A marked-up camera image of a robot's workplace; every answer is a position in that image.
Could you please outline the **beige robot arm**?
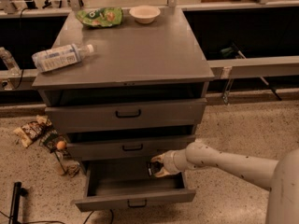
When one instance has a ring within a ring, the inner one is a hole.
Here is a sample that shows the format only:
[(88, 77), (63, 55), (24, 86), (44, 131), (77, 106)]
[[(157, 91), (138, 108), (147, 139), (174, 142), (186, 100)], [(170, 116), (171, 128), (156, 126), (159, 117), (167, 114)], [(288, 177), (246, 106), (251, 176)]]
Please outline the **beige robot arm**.
[(215, 167), (269, 192), (265, 224), (299, 224), (299, 149), (281, 160), (219, 151), (197, 140), (180, 150), (154, 156), (148, 163), (156, 177)]

